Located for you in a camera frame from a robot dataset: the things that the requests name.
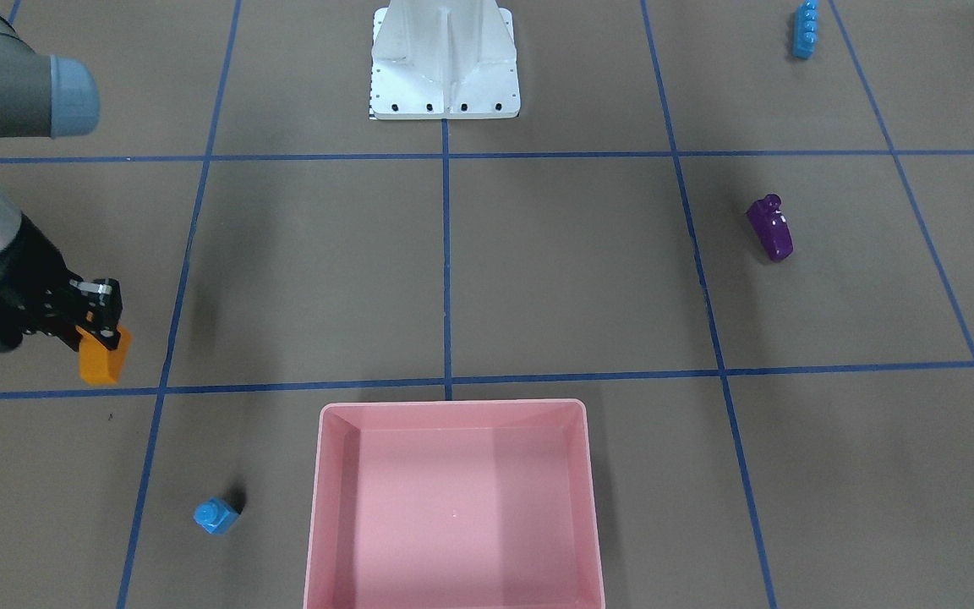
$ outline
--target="pink bin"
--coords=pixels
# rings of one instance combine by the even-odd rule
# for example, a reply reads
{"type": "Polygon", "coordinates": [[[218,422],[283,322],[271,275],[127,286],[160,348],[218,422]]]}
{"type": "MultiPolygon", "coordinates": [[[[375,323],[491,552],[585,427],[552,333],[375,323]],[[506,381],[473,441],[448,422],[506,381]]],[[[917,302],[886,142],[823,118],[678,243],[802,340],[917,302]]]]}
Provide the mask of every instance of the pink bin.
{"type": "Polygon", "coordinates": [[[304,609],[603,609],[577,400],[330,404],[304,609]]]}

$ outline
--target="purple toy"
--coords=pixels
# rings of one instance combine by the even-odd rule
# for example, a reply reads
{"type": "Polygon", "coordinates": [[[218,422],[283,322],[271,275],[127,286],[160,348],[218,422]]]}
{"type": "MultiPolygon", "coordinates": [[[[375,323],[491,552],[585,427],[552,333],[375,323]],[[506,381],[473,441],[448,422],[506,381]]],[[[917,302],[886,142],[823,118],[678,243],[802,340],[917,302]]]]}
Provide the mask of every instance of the purple toy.
{"type": "Polygon", "coordinates": [[[788,231],[788,219],[780,213],[780,197],[770,194],[755,200],[747,209],[747,218],[770,260],[780,262],[791,255],[791,232],[788,231]]]}

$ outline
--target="blue toy brick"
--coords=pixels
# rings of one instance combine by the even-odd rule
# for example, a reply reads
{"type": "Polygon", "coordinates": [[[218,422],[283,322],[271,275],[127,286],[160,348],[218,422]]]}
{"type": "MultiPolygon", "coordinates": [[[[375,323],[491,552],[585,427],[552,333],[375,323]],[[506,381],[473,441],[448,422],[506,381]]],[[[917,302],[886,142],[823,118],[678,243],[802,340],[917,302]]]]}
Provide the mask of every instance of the blue toy brick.
{"type": "Polygon", "coordinates": [[[194,522],[213,535],[224,535],[224,531],[227,531],[238,517],[239,513],[232,509],[231,505],[217,497],[202,502],[194,510],[194,522]]]}
{"type": "Polygon", "coordinates": [[[795,46],[793,46],[792,54],[800,59],[811,58],[817,41],[818,0],[807,0],[796,11],[795,46]]]}

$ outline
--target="blue tape line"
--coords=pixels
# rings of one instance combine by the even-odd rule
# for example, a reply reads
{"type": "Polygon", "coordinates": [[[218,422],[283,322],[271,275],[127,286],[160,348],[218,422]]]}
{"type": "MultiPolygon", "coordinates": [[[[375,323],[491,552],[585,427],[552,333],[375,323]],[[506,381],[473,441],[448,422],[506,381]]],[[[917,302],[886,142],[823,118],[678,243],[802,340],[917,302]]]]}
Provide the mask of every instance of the blue tape line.
{"type": "Polygon", "coordinates": [[[449,121],[441,120],[441,250],[443,250],[443,359],[447,400],[453,399],[452,281],[449,227],[449,121]]]}
{"type": "Polygon", "coordinates": [[[671,151],[512,151],[512,153],[453,153],[450,158],[666,158],[671,151]]]}
{"type": "Polygon", "coordinates": [[[923,212],[919,207],[919,203],[916,201],[915,190],[912,189],[908,180],[908,173],[904,169],[904,163],[900,161],[900,153],[896,150],[896,146],[893,146],[893,138],[889,135],[889,129],[886,127],[881,109],[878,109],[877,97],[874,96],[873,89],[870,88],[870,82],[867,80],[866,73],[863,73],[862,63],[859,62],[859,57],[855,52],[855,46],[851,44],[851,38],[847,34],[847,28],[844,26],[844,20],[840,16],[840,11],[836,8],[835,0],[829,0],[829,8],[832,11],[832,15],[834,15],[834,19],[836,19],[836,26],[840,28],[841,35],[844,37],[847,51],[851,55],[851,62],[855,64],[855,72],[858,73],[859,80],[862,82],[862,88],[867,92],[867,99],[870,100],[870,108],[874,111],[874,116],[878,119],[878,126],[882,130],[885,143],[889,146],[889,153],[893,155],[893,163],[895,163],[897,173],[900,175],[900,183],[904,185],[904,190],[908,195],[908,203],[911,205],[912,212],[916,215],[916,223],[919,224],[919,230],[923,234],[923,240],[927,242],[927,249],[930,250],[931,259],[938,271],[938,277],[942,280],[942,286],[946,290],[949,304],[954,309],[954,315],[957,316],[957,323],[960,325],[961,332],[964,335],[964,343],[967,343],[967,349],[971,352],[971,361],[974,362],[974,340],[971,339],[971,332],[969,331],[969,327],[967,327],[966,320],[964,320],[964,313],[958,304],[957,296],[954,294],[954,289],[946,274],[946,269],[942,265],[942,259],[938,257],[938,250],[934,246],[934,239],[931,239],[931,232],[927,230],[927,221],[923,219],[923,212]]]}
{"type": "Polygon", "coordinates": [[[213,103],[212,120],[209,124],[209,139],[205,143],[205,161],[201,165],[201,175],[198,178],[198,193],[194,198],[194,211],[190,216],[190,229],[186,238],[186,248],[183,253],[182,270],[178,275],[178,290],[175,294],[175,308],[171,315],[171,327],[167,331],[167,354],[163,369],[160,373],[160,392],[157,394],[156,404],[152,409],[152,424],[150,426],[150,440],[145,449],[145,462],[142,465],[142,477],[138,486],[138,502],[134,506],[134,519],[130,528],[130,542],[127,546],[127,558],[123,562],[123,579],[119,585],[119,597],[116,604],[117,609],[125,609],[127,606],[127,594],[130,590],[130,578],[133,573],[134,555],[138,551],[138,536],[140,526],[145,513],[145,497],[148,492],[148,481],[152,471],[152,456],[156,451],[157,435],[160,430],[160,419],[163,414],[163,401],[167,390],[167,378],[171,375],[171,363],[175,351],[175,338],[178,336],[178,323],[183,312],[183,299],[186,294],[186,282],[190,274],[190,250],[194,246],[194,236],[198,230],[198,218],[201,215],[202,201],[205,200],[205,184],[209,178],[209,158],[213,153],[213,145],[216,143],[216,128],[220,123],[220,112],[224,102],[224,89],[227,88],[227,75],[232,68],[232,56],[235,52],[235,37],[239,27],[239,11],[243,7],[243,0],[235,0],[235,7],[232,11],[232,23],[228,27],[227,47],[224,51],[224,63],[221,66],[220,84],[216,88],[216,101],[213,103]]]}
{"type": "Polygon", "coordinates": [[[958,151],[902,151],[897,150],[898,155],[907,156],[974,156],[974,150],[958,150],[958,151]]]}
{"type": "Polygon", "coordinates": [[[974,369],[974,362],[905,362],[895,364],[834,364],[827,366],[782,366],[762,369],[727,369],[727,376],[770,376],[781,374],[844,374],[863,371],[974,369]]]}
{"type": "Polygon", "coordinates": [[[184,156],[15,156],[0,157],[0,165],[57,165],[74,162],[203,162],[204,155],[184,156]]]}
{"type": "MultiPolygon", "coordinates": [[[[888,150],[814,151],[679,151],[680,157],[747,156],[888,156],[888,150]]],[[[974,156],[974,150],[895,151],[901,156],[974,156]]],[[[452,153],[451,159],[499,158],[669,158],[671,151],[514,151],[514,153],[452,153]]],[[[243,161],[437,161],[436,153],[337,153],[337,154],[215,154],[138,156],[19,156],[0,157],[0,165],[44,165],[71,162],[243,162],[243,161]]]]}
{"type": "MultiPolygon", "coordinates": [[[[974,362],[904,362],[893,364],[832,364],[823,366],[757,367],[725,369],[727,376],[772,376],[789,374],[857,374],[867,371],[974,369],[974,362]]],[[[590,373],[515,374],[455,376],[453,385],[498,385],[511,382],[642,381],[657,378],[719,377],[715,369],[590,371],[590,373]]],[[[0,391],[0,400],[43,400],[43,398],[120,398],[128,396],[167,396],[197,393],[251,393],[264,391],[319,391],[327,389],[371,389],[387,387],[444,386],[444,377],[389,378],[374,381],[298,381],[260,382],[248,385],[196,385],[160,389],[159,387],[109,387],[97,389],[53,389],[44,391],[0,391]]]]}
{"type": "Polygon", "coordinates": [[[156,436],[160,429],[160,416],[163,413],[163,393],[158,393],[156,404],[152,406],[152,423],[150,436],[145,446],[145,460],[142,463],[142,479],[138,486],[138,501],[134,502],[134,518],[130,524],[130,539],[127,542],[127,558],[123,562],[123,579],[119,582],[119,597],[116,601],[117,609],[127,606],[127,593],[130,590],[130,578],[134,571],[134,556],[138,550],[138,536],[142,531],[142,517],[145,513],[145,497],[148,494],[148,480],[152,471],[152,455],[156,453],[156,436]]]}
{"type": "Polygon", "coordinates": [[[510,374],[459,376],[453,385],[501,385],[511,382],[641,381],[649,378],[699,378],[720,376],[718,370],[590,371],[571,374],[510,374]]]}
{"type": "Polygon", "coordinates": [[[758,505],[754,501],[753,488],[750,485],[750,468],[747,467],[746,452],[742,448],[742,435],[739,433],[738,420],[735,417],[735,402],[731,397],[731,385],[728,382],[726,368],[724,366],[724,354],[720,349],[720,335],[716,331],[716,319],[714,309],[712,309],[712,298],[709,296],[709,286],[704,275],[704,265],[701,262],[701,248],[697,239],[697,231],[693,227],[693,215],[689,196],[687,195],[687,181],[683,177],[683,167],[679,155],[679,146],[676,143],[676,131],[671,122],[671,111],[668,105],[668,94],[664,87],[664,76],[660,70],[660,59],[656,51],[656,40],[653,36],[653,23],[648,16],[648,4],[646,0],[641,0],[641,12],[645,19],[645,35],[648,39],[648,51],[653,59],[653,71],[656,74],[656,88],[660,95],[660,106],[664,111],[664,124],[668,131],[668,142],[671,145],[672,162],[676,170],[676,180],[679,181],[679,194],[683,204],[683,213],[687,216],[687,232],[693,246],[693,265],[697,269],[698,281],[701,285],[701,294],[704,297],[704,309],[709,318],[709,335],[712,339],[712,349],[716,355],[716,370],[720,377],[720,390],[724,394],[724,403],[727,408],[727,419],[730,421],[731,440],[735,443],[735,456],[739,463],[739,475],[742,480],[742,490],[746,495],[747,510],[750,513],[750,527],[753,529],[754,546],[758,551],[758,562],[761,564],[762,579],[765,583],[765,596],[769,599],[769,609],[777,609],[776,592],[774,592],[773,575],[769,571],[769,559],[765,554],[765,539],[762,535],[761,520],[758,519],[758,505]]]}
{"type": "Polygon", "coordinates": [[[106,389],[58,389],[47,391],[0,391],[0,400],[47,400],[47,398],[120,398],[125,396],[155,396],[156,387],[106,389]]]}
{"type": "Polygon", "coordinates": [[[7,21],[11,25],[17,20],[17,11],[20,11],[20,0],[14,0],[14,5],[10,8],[10,16],[7,17],[7,21]]]}
{"type": "Polygon", "coordinates": [[[889,151],[680,151],[679,156],[888,156],[889,151]]]}
{"type": "Polygon", "coordinates": [[[217,154],[212,161],[436,161],[434,153],[348,153],[348,154],[217,154]]]}
{"type": "Polygon", "coordinates": [[[322,391],[327,389],[376,389],[390,387],[436,387],[443,378],[393,378],[382,381],[264,382],[258,385],[199,385],[169,387],[169,396],[196,396],[201,393],[261,393],[267,391],[322,391]]]}

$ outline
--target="white metal pedestal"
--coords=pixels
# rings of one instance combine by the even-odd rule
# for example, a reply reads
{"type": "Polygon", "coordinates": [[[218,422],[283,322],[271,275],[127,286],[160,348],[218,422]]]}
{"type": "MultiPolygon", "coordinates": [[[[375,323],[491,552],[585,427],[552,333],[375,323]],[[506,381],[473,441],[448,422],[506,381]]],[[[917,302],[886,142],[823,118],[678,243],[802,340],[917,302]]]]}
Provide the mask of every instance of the white metal pedestal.
{"type": "Polygon", "coordinates": [[[495,0],[393,0],[375,12],[370,116],[513,118],[513,15],[495,0]]]}

